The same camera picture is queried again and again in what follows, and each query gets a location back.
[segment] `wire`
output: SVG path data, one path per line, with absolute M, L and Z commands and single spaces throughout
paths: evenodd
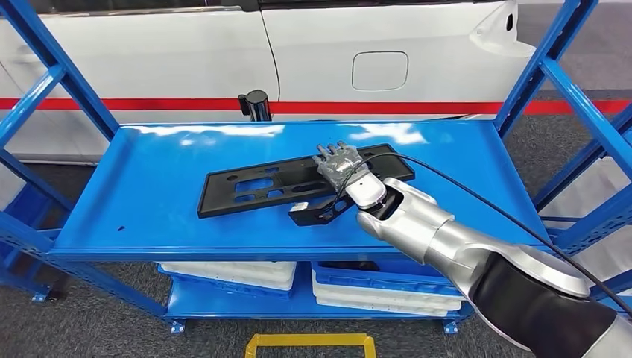
M 569 255 L 565 254 L 563 251 L 561 251 L 555 245 L 551 244 L 547 239 L 544 239 L 543 237 L 538 235 L 536 232 L 534 232 L 528 226 L 523 224 L 520 220 L 518 220 L 515 217 L 513 217 L 510 213 L 507 213 L 506 211 L 504 211 L 503 209 L 501 209 L 500 207 L 498 207 L 497 205 L 495 205 L 491 201 L 487 200 L 486 198 L 483 198 L 477 192 L 471 190 L 470 188 L 468 188 L 467 186 L 463 185 L 462 183 L 460 183 L 456 179 L 450 177 L 448 174 L 443 173 L 439 169 L 436 169 L 436 168 L 430 166 L 428 163 L 424 163 L 421 160 L 418 160 L 417 158 L 413 158 L 413 157 L 409 157 L 408 155 L 404 155 L 404 154 L 400 154 L 400 153 L 393 153 L 393 152 L 379 153 L 379 154 L 372 155 L 371 157 L 364 158 L 360 163 L 356 164 L 353 167 L 353 170 L 351 170 L 349 172 L 349 174 L 344 178 L 344 181 L 342 182 L 342 186 L 341 187 L 344 188 L 344 187 L 347 186 L 347 182 L 351 178 L 351 175 L 353 175 L 353 173 L 355 173 L 360 168 L 360 166 L 362 166 L 363 164 L 365 164 L 366 162 L 368 162 L 368 161 L 370 161 L 372 159 L 375 159 L 377 157 L 385 157 L 385 156 L 399 157 L 399 158 L 402 158 L 402 159 L 410 160 L 413 163 L 419 164 L 420 166 L 422 166 L 422 167 L 430 170 L 431 172 L 434 172 L 435 174 L 439 175 L 443 179 L 446 179 L 450 183 L 458 186 L 459 188 L 461 188 L 461 190 L 467 192 L 468 194 L 470 194 L 474 198 L 477 198 L 478 200 L 480 200 L 483 203 L 485 203 L 488 207 L 491 207 L 492 209 L 494 209 L 498 213 L 502 214 L 505 218 L 509 219 L 514 224 L 518 225 L 526 233 L 528 233 L 529 235 L 531 235 L 534 238 L 536 238 L 538 241 L 540 241 L 541 243 L 546 245 L 548 248 L 553 250 L 553 252 L 555 252 L 556 254 L 560 255 L 560 257 L 562 257 L 565 261 L 567 261 L 571 266 L 573 266 L 577 270 L 579 270 L 579 272 L 581 272 L 584 276 L 588 277 L 589 280 L 591 280 L 598 288 L 603 290 L 606 295 L 608 295 L 616 304 L 618 304 L 632 318 L 632 309 L 619 296 L 617 296 L 614 292 L 612 292 L 603 282 L 601 282 L 597 277 L 595 277 L 595 275 L 591 274 L 582 265 L 580 265 L 575 260 L 573 260 Z M 336 196 L 335 196 L 334 201 L 332 202 L 332 205 L 335 205 L 335 203 L 338 202 L 338 200 L 340 199 L 340 197 L 342 195 L 342 192 L 343 192 L 343 190 L 341 190 L 340 192 L 336 193 Z

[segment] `shelf surface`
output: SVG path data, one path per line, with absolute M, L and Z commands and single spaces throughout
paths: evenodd
M 546 237 L 491 121 L 257 122 L 121 127 L 52 255 L 67 260 L 376 260 L 403 257 L 366 234 L 356 208 L 324 226 L 298 227 L 291 204 L 197 217 L 205 175 L 313 155 L 343 140 L 389 143 L 435 166 Z M 436 174 L 411 164 L 409 182 L 456 219 L 509 242 L 536 245 L 510 221 Z
M 309 263 L 298 263 L 290 299 L 251 296 L 215 289 L 203 281 L 173 279 L 167 305 L 168 318 L 414 318 L 441 319 L 434 316 L 391 313 L 355 308 L 323 306 L 312 293 Z M 456 318 L 449 312 L 444 318 Z

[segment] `blue metal shelf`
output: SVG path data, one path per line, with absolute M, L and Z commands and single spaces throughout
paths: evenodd
M 76 204 L 50 255 L 65 260 L 377 260 L 404 257 L 375 240 L 349 210 L 298 227 L 291 204 L 199 219 L 206 173 L 302 157 L 317 143 L 390 143 L 461 180 L 546 236 L 491 121 L 288 122 L 124 126 Z M 411 185 L 456 218 L 510 242 L 539 242 L 424 168 Z
M 309 263 L 298 263 L 290 300 L 249 296 L 225 292 L 206 285 L 203 281 L 174 278 L 165 317 L 187 318 L 384 318 L 384 319 L 442 319 L 353 308 L 323 306 L 316 303 L 312 293 L 312 272 Z M 458 318 L 456 312 L 448 318 Z
M 546 233 L 502 144 L 548 76 L 595 137 L 538 195 L 539 208 L 592 160 L 607 152 L 632 178 L 632 105 L 610 124 L 557 64 L 597 0 L 567 0 L 493 122 L 303 122 L 267 124 L 132 125 L 119 128 L 33 9 L 23 0 L 0 0 L 0 10 L 48 71 L 0 123 L 0 163 L 56 205 L 72 211 L 61 230 L 38 231 L 0 213 L 0 240 L 115 295 L 183 331 L 179 318 L 402 318 L 374 311 L 321 307 L 309 279 L 297 280 L 295 297 L 278 302 L 218 292 L 203 283 L 175 280 L 164 307 L 96 267 L 95 260 L 371 260 L 402 254 L 370 238 L 353 211 L 322 227 L 297 227 L 289 205 L 199 220 L 196 206 L 207 172 L 314 153 L 318 143 L 390 143 L 480 192 L 542 235 Z M 61 84 L 111 141 L 77 206 L 1 147 Z M 458 220 L 510 242 L 538 245 L 498 213 L 423 169 L 412 185 L 436 197 Z M 568 252 L 579 251 L 632 223 L 632 186 L 570 230 L 552 235 Z M 625 277 L 611 283 L 626 287 Z M 471 310 L 444 320 L 447 330 Z

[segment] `black metal plate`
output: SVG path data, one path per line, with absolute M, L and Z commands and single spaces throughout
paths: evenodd
M 358 149 L 363 157 L 393 152 L 389 144 Z M 414 172 L 398 157 L 369 162 L 378 178 L 414 179 Z M 206 175 L 197 206 L 200 219 L 334 195 L 332 186 L 317 171 L 311 157 L 248 166 Z

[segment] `red stripe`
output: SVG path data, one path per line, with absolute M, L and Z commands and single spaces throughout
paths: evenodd
M 17 98 L 0 98 L 0 110 L 9 110 Z M 104 98 L 110 110 L 239 110 L 234 98 Z M 629 100 L 594 101 L 606 114 L 618 113 Z M 502 102 L 271 102 L 270 111 L 276 114 L 496 114 Z M 47 98 L 40 110 L 79 110 L 70 98 Z M 572 108 L 565 101 L 532 101 L 525 114 L 570 114 Z

